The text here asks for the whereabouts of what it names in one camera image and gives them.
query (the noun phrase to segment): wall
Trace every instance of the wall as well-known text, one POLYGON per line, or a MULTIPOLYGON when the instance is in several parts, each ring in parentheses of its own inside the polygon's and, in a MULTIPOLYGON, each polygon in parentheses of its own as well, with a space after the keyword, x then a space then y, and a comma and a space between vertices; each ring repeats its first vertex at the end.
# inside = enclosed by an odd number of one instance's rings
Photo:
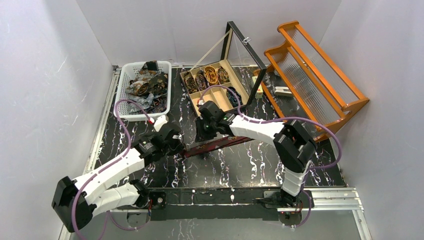
POLYGON ((343 0, 320 45, 370 102, 337 134, 376 240, 424 235, 424 2, 343 0))
POLYGON ((0 12, 0 239, 57 239, 56 184, 84 170, 112 66, 75 0, 0 12))
MULTIPOLYGON (((318 42, 341 0, 77 0, 113 65, 148 60, 195 64, 234 21, 265 61, 278 25, 298 20, 318 42)), ((220 59, 221 46, 210 60, 220 59)))

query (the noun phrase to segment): wooden rack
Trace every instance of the wooden rack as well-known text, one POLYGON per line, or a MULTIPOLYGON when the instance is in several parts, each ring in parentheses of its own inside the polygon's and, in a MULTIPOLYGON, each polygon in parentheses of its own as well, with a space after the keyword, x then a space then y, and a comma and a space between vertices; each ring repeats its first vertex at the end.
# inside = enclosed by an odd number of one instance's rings
MULTIPOLYGON (((306 115, 336 133, 369 99, 298 21, 281 24, 277 30, 283 35, 285 42, 264 52, 271 63, 266 71, 276 70, 306 115)), ((261 85, 276 113, 283 118, 283 112, 272 94, 263 82, 261 85)), ((315 140, 319 142, 328 137, 323 133, 315 140)))

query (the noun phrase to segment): wooden frame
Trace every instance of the wooden frame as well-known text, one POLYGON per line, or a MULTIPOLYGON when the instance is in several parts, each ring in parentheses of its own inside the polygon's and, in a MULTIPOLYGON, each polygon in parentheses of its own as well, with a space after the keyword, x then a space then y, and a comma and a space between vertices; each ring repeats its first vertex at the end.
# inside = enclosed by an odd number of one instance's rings
MULTIPOLYGON (((267 49, 264 54, 271 63, 266 72, 277 71, 281 76, 282 80, 285 82, 287 87, 293 93, 293 96, 298 101, 299 105, 302 107, 306 115, 313 121, 317 121, 317 117, 313 114, 310 107, 306 104, 304 99, 301 98, 298 91, 289 81, 288 77, 281 69, 278 63, 283 62, 289 55, 292 56, 295 61, 299 64, 301 70, 306 74, 306 76, 311 80, 313 85, 319 90, 323 95, 325 100, 329 103, 332 109, 337 113, 339 119, 325 124, 333 133, 336 133, 340 128, 343 127, 365 104, 369 102, 369 99, 365 97, 362 92, 351 82, 351 80, 340 70, 340 68, 331 60, 331 58, 321 49, 321 47, 312 39, 312 37, 303 29, 298 21, 287 22, 281 24, 277 28, 285 38, 285 42, 277 47, 267 49), (316 50, 316 52, 324 59, 328 66, 336 73, 348 89, 357 97, 357 100, 346 103, 339 93, 333 88, 333 86, 326 80, 325 76, 319 69, 314 65, 310 58, 302 51, 298 46, 296 41, 290 36, 291 31, 298 31, 307 42, 316 50)), ((280 118, 283 118, 283 112, 280 107, 277 105, 270 91, 267 89, 264 83, 261 83, 263 92, 273 105, 276 113, 280 118)), ((320 127, 317 127, 319 132, 323 130, 320 127)), ((315 138, 317 142, 327 139, 329 136, 326 133, 322 133, 315 138)))

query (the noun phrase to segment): metal latch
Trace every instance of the metal latch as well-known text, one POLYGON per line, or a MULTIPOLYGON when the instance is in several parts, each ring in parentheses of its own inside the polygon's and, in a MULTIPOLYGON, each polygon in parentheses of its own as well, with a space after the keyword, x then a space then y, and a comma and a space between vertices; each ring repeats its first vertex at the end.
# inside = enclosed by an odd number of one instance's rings
POLYGON ((250 42, 252 39, 250 37, 246 37, 245 39, 243 39, 243 44, 246 45, 248 44, 248 42, 250 42))

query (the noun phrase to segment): floor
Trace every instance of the floor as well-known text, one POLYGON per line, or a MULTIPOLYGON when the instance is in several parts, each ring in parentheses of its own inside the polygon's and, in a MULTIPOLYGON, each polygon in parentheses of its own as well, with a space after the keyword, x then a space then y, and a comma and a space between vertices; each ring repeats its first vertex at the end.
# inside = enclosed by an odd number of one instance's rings
MULTIPOLYGON (((196 114, 190 104, 188 95, 180 80, 181 68, 172 69, 172 93, 169 120, 179 125, 184 134, 184 141, 195 146, 196 114)), ((238 75, 245 84, 251 72, 240 67, 238 75)), ((283 81, 274 74, 267 74, 264 83, 270 90, 283 81)), ((286 116, 305 114, 292 97, 275 97, 286 116)), ((250 117, 270 120, 277 118, 271 104, 265 97, 255 99, 246 107, 244 113, 250 117)), ((153 127, 146 122, 124 121, 132 135, 132 139, 149 133, 153 127)), ((99 167, 123 152, 127 146, 123 128, 113 115, 113 104, 110 106, 107 123, 99 148, 95 167, 99 167)), ((318 143, 318 160, 313 165, 327 165, 335 160, 329 140, 318 143)), ((273 187, 283 183, 285 174, 277 151, 273 146, 254 140, 239 145, 226 147, 204 155, 184 159, 179 156, 167 156, 151 164, 141 171, 116 183, 121 186, 132 179, 140 179, 151 188, 214 188, 214 187, 273 187)), ((306 186, 345 186, 338 167, 324 170, 311 170, 306 186)))

